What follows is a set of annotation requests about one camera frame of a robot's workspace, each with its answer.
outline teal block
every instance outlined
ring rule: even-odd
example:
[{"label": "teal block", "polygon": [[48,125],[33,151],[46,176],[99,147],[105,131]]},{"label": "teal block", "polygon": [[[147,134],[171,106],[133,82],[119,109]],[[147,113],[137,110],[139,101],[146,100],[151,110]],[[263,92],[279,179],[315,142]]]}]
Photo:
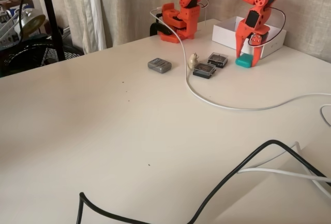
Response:
[{"label": "teal block", "polygon": [[253,62],[253,55],[243,53],[236,59],[236,64],[245,68],[250,68]]}]

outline beige curtain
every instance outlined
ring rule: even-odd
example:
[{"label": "beige curtain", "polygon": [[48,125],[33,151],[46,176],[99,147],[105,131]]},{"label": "beige curtain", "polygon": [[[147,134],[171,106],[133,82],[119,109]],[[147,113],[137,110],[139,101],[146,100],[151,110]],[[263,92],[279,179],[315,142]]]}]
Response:
[{"label": "beige curtain", "polygon": [[[93,52],[88,6],[84,0],[53,0],[59,24],[70,25],[73,43]],[[147,37],[154,21],[149,11],[179,0],[100,0],[107,47]],[[275,7],[287,15],[285,45],[331,62],[331,0],[277,0]],[[245,17],[251,8],[242,0],[210,0],[207,18]],[[270,24],[281,26],[282,15],[273,11]]]}]

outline white box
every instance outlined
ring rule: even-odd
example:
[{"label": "white box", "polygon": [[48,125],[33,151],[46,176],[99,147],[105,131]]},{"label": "white box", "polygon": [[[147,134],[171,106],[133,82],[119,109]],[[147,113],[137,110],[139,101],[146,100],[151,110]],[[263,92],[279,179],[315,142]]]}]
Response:
[{"label": "white box", "polygon": [[[227,19],[225,21],[222,21],[217,25],[214,25],[212,40],[214,42],[223,44],[227,47],[236,49],[235,32],[238,28],[239,22],[242,19],[243,18],[236,16]],[[267,40],[273,38],[280,31],[280,28],[274,26],[269,26],[269,27],[270,27],[270,31]],[[285,36],[286,36],[286,30],[282,30],[281,33],[275,39],[273,39],[270,43],[264,45],[261,58],[264,58],[270,55],[271,53],[277,51],[278,49],[280,49],[283,46]],[[248,39],[245,40],[242,52],[253,55],[253,47],[248,45]]]}]

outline orange robotic arm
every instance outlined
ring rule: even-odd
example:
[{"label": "orange robotic arm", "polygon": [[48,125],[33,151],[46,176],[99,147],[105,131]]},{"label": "orange robotic arm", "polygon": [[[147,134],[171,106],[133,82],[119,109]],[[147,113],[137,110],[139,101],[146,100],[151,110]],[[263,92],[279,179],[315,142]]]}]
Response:
[{"label": "orange robotic arm", "polygon": [[[173,3],[164,4],[162,7],[163,21],[171,26],[181,39],[193,39],[198,27],[200,15],[200,0],[180,0],[180,11],[174,8]],[[269,19],[269,8],[275,0],[244,0],[254,5],[245,19],[236,30],[236,55],[240,56],[246,38],[252,37],[252,45],[262,44],[267,36],[269,27],[265,22]],[[159,32],[162,40],[178,43],[176,36]],[[262,47],[254,47],[252,66],[255,66],[261,57]]]}]

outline black pole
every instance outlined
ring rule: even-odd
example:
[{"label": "black pole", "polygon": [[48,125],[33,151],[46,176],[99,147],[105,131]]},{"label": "black pole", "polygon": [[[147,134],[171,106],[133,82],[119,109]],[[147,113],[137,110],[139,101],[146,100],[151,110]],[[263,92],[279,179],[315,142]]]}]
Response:
[{"label": "black pole", "polygon": [[66,57],[64,55],[63,50],[63,41],[61,33],[58,30],[57,23],[56,23],[56,17],[55,12],[53,8],[52,0],[44,0],[48,15],[48,20],[50,21],[51,29],[52,29],[52,40],[54,43],[54,47],[56,49],[57,57],[59,61],[66,60]]}]

